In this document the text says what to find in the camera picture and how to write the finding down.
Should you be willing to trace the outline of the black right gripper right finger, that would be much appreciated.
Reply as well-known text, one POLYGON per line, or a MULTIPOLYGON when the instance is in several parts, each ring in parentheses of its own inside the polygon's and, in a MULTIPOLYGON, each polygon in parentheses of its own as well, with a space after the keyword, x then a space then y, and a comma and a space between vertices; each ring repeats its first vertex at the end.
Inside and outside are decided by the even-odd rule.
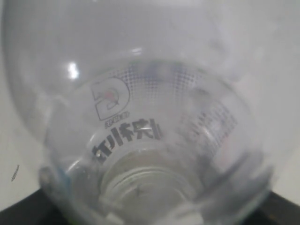
POLYGON ((300 225, 300 207, 271 192, 259 210, 260 225, 300 225))

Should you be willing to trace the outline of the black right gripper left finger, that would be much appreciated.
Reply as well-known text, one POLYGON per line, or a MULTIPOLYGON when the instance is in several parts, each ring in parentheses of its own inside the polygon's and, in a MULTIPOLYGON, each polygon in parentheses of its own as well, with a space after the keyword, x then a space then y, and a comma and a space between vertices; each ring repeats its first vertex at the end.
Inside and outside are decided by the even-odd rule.
POLYGON ((44 192, 38 190, 2 210, 0 223, 2 225, 57 225, 59 211, 44 192))

